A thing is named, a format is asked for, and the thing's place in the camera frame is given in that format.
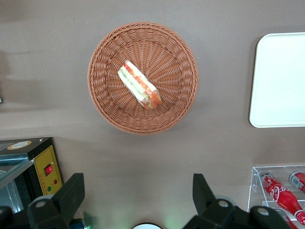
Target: glass display case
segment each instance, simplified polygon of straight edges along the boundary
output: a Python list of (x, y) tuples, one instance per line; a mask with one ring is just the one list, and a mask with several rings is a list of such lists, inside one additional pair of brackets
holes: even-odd
[[(305, 166), (274, 166), (274, 167), (253, 167), (252, 168), (252, 178), (250, 184), (250, 193), (248, 201), (248, 211), (250, 211), (253, 206), (266, 206), (266, 207), (278, 207), (278, 205), (273, 201), (273, 199), (266, 193), (263, 189), (262, 183), (259, 179), (258, 172), (261, 170), (268, 170), (274, 177), (286, 186), (298, 199), (300, 206), (305, 208), (305, 194), (299, 190), (296, 186), (289, 182), (289, 176), (295, 171), (305, 171)], [(288, 215), (291, 221), (299, 228), (305, 229), (305, 226), (301, 225), (296, 221), (295, 217), (289, 212), (284, 212)]]
[(21, 201), (20, 195), (23, 199), (28, 199), (26, 202), (31, 202), (30, 196), (24, 195), (26, 193), (24, 190), (27, 190), (25, 182), (18, 176), (33, 164), (34, 160), (29, 160), (27, 157), (0, 160), (0, 206), (9, 206), (16, 213), (24, 208), (22, 204), (24, 201)]

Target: black machine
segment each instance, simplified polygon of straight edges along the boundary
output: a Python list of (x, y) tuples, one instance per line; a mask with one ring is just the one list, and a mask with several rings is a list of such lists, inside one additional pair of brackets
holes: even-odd
[[(34, 201), (27, 211), (13, 214), (9, 207), (0, 207), (0, 228), (68, 229), (84, 196), (83, 174), (74, 174), (52, 199)], [(290, 229), (271, 208), (257, 206), (247, 213), (216, 199), (202, 174), (194, 174), (193, 201), (198, 215), (183, 229)]]
[(37, 197), (62, 187), (51, 137), (0, 141), (0, 206), (26, 210)]

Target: wicker basket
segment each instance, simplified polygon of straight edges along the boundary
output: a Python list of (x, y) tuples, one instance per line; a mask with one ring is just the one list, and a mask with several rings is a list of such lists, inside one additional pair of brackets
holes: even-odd
[[(145, 110), (118, 76), (125, 60), (156, 86), (163, 104)], [(113, 126), (133, 134), (168, 130), (189, 111), (198, 87), (194, 56), (172, 30), (155, 23), (123, 25), (109, 33), (94, 51), (88, 87), (95, 107)]]

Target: white plate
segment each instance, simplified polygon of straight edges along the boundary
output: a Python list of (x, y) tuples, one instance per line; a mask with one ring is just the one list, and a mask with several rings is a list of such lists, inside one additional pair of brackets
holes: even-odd
[(305, 32), (264, 36), (257, 45), (253, 81), (253, 126), (305, 126)]

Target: coca-cola bottle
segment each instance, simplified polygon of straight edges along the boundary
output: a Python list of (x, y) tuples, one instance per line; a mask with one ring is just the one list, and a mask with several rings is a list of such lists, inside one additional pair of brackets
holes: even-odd
[(291, 229), (298, 229), (298, 227), (290, 220), (290, 218), (286, 215), (286, 213), (279, 207), (273, 207), (282, 219), (291, 227)]
[(305, 225), (305, 211), (297, 202), (294, 194), (282, 183), (278, 182), (269, 171), (262, 170), (258, 174), (264, 190), (272, 197), (275, 203), (294, 215), (302, 225)]

